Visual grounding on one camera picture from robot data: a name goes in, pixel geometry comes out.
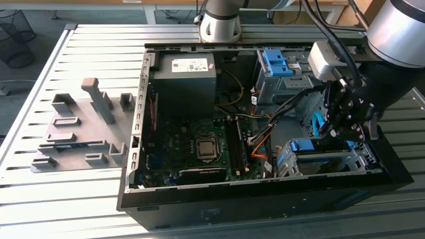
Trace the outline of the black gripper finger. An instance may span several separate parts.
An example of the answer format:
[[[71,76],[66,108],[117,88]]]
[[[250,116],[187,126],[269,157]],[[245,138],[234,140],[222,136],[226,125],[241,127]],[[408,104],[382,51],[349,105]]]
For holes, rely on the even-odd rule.
[[[327,84],[323,96],[323,108],[326,109],[325,123],[321,126],[321,135],[330,136],[330,131],[337,131],[345,115],[343,101],[346,99],[346,88],[338,81]]]
[[[341,140],[370,143],[378,140],[378,123],[369,120],[363,124],[353,124],[330,130],[330,136]]]

